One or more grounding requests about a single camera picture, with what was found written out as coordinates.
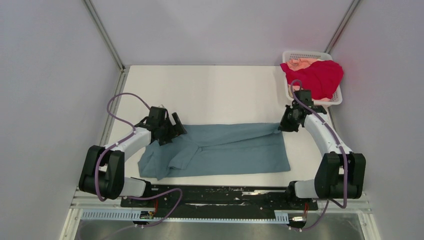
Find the blue-grey t shirt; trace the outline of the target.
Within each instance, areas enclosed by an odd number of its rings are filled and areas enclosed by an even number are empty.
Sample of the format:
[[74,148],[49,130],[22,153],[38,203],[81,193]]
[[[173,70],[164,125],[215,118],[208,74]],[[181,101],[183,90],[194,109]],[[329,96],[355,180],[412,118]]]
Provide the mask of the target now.
[[145,178],[289,172],[278,123],[185,125],[187,133],[145,148],[138,161]]

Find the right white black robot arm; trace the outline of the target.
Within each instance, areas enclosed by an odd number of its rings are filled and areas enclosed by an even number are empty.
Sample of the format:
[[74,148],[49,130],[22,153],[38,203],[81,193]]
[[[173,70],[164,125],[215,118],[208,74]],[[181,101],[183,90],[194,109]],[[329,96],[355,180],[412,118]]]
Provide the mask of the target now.
[[294,91],[292,104],[286,105],[278,126],[282,132],[298,132],[305,128],[315,141],[322,159],[311,180],[291,181],[285,195],[286,204],[298,209],[306,199],[358,199],[363,193],[366,159],[353,152],[340,139],[327,121],[327,111],[315,105],[309,90]]

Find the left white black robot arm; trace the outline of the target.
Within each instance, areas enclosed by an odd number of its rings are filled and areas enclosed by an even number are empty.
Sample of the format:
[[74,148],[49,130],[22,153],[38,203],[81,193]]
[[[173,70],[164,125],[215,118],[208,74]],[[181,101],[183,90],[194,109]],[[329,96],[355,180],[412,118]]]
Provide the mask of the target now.
[[187,131],[176,112],[169,113],[166,108],[155,106],[150,108],[148,116],[130,127],[131,131],[124,138],[88,149],[78,188],[96,195],[102,202],[130,197],[139,206],[147,207],[153,201],[153,193],[147,190],[150,183],[126,177],[126,161],[143,148],[172,143],[174,138],[185,135]]

